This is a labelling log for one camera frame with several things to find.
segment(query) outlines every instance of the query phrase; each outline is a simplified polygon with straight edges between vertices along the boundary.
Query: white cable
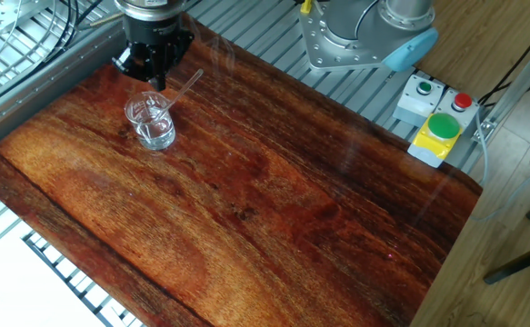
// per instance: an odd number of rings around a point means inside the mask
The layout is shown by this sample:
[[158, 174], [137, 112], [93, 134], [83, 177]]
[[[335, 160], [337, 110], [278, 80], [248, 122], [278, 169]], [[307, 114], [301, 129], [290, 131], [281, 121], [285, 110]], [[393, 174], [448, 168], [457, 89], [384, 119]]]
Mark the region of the white cable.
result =
[[20, 7], [22, 6], [22, 0], [18, 2], [18, 9], [16, 9], [16, 19], [14, 20], [14, 25], [12, 26], [12, 29], [10, 30], [10, 34], [5, 39], [4, 43], [2, 44], [2, 47], [0, 48], [0, 53], [2, 50], [6, 48], [6, 45], [8, 44], [8, 41], [10, 40], [10, 37], [12, 37], [12, 34], [14, 33], [14, 30], [16, 29], [16, 25], [18, 24], [18, 17], [20, 17]]
[[479, 140], [481, 141], [481, 146], [483, 146], [483, 157], [485, 160], [485, 169], [483, 172], [483, 179], [479, 182], [481, 186], [484, 186], [486, 183], [487, 176], [489, 175], [489, 152], [486, 148], [486, 139], [483, 135], [483, 128], [481, 127], [481, 116], [479, 115], [479, 111], [476, 111], [476, 130], [479, 133]]
[[527, 177], [526, 180], [524, 180], [521, 185], [519, 185], [519, 187], [517, 187], [517, 189], [511, 193], [511, 196], [509, 196], [509, 199], [507, 199], [507, 201], [497, 210], [495, 210], [494, 212], [492, 212], [491, 214], [489, 214], [488, 216], [486, 216], [485, 218], [476, 218], [474, 216], [471, 216], [470, 219], [476, 221], [476, 222], [486, 222], [488, 221], [489, 219], [495, 217], [496, 215], [498, 215], [499, 213], [501, 213], [502, 211], [504, 211], [505, 209], [507, 209], [507, 207], [509, 206], [509, 204], [511, 204], [511, 202], [515, 199], [515, 197], [523, 190], [523, 188], [530, 182], [530, 176]]

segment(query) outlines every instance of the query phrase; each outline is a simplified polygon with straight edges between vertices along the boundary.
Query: metal bracket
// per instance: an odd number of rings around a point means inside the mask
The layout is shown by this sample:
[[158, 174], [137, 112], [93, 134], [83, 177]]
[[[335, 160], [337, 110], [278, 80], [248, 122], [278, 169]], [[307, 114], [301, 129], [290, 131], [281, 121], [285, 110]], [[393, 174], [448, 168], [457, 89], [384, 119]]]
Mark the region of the metal bracket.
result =
[[[493, 123], [489, 120], [484, 120], [481, 123], [481, 130], [483, 131], [483, 136], [485, 137], [485, 143], [489, 142], [489, 139], [491, 139], [491, 135], [493, 135], [496, 128], [497, 128], [497, 123]], [[471, 139], [475, 142], [481, 143], [481, 137], [479, 135], [478, 129], [475, 131]]]

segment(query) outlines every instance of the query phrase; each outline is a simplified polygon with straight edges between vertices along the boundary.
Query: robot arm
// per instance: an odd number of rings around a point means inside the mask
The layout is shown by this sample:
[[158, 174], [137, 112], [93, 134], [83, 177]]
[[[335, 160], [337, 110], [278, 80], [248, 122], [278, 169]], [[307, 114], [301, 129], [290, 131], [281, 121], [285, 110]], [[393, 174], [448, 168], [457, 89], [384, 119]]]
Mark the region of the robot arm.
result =
[[113, 64], [155, 90], [165, 89], [165, 75], [179, 64], [194, 34], [182, 27], [185, 0], [115, 0], [124, 16], [127, 48]]

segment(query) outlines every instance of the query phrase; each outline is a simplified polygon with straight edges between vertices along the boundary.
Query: wooden floor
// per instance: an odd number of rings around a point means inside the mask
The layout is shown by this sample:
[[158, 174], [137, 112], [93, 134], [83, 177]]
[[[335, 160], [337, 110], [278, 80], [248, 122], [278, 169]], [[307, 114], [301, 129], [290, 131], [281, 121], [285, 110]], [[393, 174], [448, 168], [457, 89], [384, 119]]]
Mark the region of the wooden floor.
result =
[[[510, 114], [490, 144], [490, 180], [474, 216], [500, 207], [530, 175], [530, 92]], [[480, 178], [483, 162], [473, 170]], [[530, 250], [530, 184], [502, 214], [469, 221], [425, 298], [413, 327], [530, 326], [530, 268], [492, 286], [491, 269]]]
[[530, 0], [435, 0], [440, 39], [418, 67], [481, 97], [530, 44]]

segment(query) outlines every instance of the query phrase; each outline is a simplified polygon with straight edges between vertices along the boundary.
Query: reddish-brown wooden surface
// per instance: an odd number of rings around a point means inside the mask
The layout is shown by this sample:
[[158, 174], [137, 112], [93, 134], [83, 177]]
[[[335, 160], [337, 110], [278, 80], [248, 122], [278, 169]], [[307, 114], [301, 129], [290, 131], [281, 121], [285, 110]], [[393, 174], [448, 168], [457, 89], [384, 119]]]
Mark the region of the reddish-brown wooden surface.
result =
[[149, 325], [409, 324], [478, 185], [198, 28], [174, 144], [105, 66], [0, 143], [0, 199]]

